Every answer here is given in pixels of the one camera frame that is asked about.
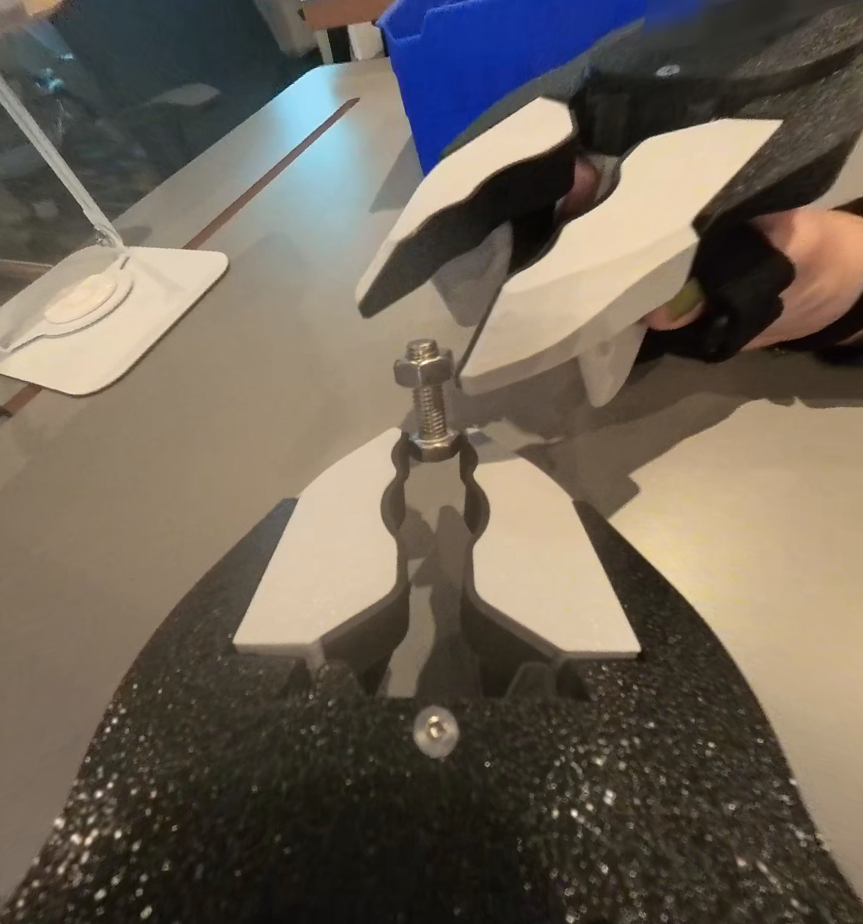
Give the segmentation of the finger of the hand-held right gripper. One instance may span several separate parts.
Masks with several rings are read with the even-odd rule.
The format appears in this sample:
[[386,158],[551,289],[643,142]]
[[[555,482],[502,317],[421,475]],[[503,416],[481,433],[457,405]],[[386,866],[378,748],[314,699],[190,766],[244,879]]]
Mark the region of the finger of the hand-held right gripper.
[[575,360],[591,405],[606,406],[633,369],[644,318],[689,277],[695,220],[781,124],[720,119],[636,145],[608,197],[505,283],[466,355],[461,389],[487,394]]
[[446,156],[421,181],[356,286],[369,319],[469,255],[503,225],[554,214],[574,185],[577,125],[539,97]]

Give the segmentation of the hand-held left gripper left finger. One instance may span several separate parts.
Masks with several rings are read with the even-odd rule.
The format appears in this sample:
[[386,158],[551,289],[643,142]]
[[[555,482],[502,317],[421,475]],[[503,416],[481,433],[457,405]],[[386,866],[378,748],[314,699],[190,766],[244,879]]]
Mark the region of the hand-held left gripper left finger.
[[409,628],[406,444],[387,429],[299,493],[234,635],[238,653],[297,659],[313,674],[341,663],[380,693]]

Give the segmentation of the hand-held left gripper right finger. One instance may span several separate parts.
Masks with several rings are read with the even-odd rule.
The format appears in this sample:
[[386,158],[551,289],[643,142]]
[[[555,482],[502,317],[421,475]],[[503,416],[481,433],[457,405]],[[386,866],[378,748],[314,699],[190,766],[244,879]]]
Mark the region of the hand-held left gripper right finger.
[[484,695],[528,677],[572,692],[573,668],[642,647],[569,495],[479,430],[462,449],[462,635]]

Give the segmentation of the blue plastic parts bin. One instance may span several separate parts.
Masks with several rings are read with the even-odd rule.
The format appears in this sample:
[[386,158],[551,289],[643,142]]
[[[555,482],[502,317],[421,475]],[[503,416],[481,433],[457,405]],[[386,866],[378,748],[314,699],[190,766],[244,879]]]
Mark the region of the blue plastic parts bin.
[[377,25],[422,172],[510,91],[646,10],[646,1],[393,2]]

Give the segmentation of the steel hex bolt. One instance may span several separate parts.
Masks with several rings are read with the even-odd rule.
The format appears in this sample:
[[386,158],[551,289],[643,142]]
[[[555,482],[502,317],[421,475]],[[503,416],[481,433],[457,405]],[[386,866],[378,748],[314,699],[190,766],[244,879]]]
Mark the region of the steel hex bolt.
[[[405,356],[416,359],[435,357],[449,349],[439,347],[436,340],[422,338],[406,345]],[[458,455],[464,443],[464,435],[452,428],[448,422],[444,385],[411,390],[416,413],[416,427],[409,436],[410,452],[423,463],[440,463]]]

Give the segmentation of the steel hex nut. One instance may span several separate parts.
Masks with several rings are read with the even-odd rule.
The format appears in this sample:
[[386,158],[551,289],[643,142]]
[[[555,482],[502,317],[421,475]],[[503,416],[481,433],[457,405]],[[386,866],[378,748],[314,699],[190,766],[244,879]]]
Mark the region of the steel hex nut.
[[416,359],[404,356],[393,364],[395,382],[411,390],[444,385],[453,375],[454,360],[449,350],[430,358]]

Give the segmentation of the person's right hand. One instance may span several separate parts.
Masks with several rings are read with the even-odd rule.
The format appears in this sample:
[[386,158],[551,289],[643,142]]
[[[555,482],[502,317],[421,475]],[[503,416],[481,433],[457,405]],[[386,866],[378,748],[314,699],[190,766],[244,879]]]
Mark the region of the person's right hand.
[[746,351],[819,334],[863,295],[863,217],[810,208],[760,216],[758,231],[793,265],[783,310]]

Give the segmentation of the white round disc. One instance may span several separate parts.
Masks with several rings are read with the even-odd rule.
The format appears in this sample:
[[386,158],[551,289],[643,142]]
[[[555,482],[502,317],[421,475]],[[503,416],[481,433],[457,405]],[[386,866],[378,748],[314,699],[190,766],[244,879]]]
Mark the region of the white round disc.
[[70,286],[46,306],[44,319],[54,326],[99,320],[115,310],[129,295],[133,280],[127,273],[96,273]]

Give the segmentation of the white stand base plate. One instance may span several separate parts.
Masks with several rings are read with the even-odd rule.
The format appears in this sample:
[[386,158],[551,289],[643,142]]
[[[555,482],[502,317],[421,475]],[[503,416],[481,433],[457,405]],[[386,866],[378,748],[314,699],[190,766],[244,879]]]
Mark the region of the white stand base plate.
[[[57,2],[0,2],[0,38],[33,24]],[[130,247],[0,70],[0,107],[91,227],[91,239],[54,263],[0,260],[22,288],[0,304],[0,376],[62,395],[95,395],[125,376],[228,270],[224,253]],[[49,302],[96,273],[133,280],[127,298],[99,320],[54,326]]]

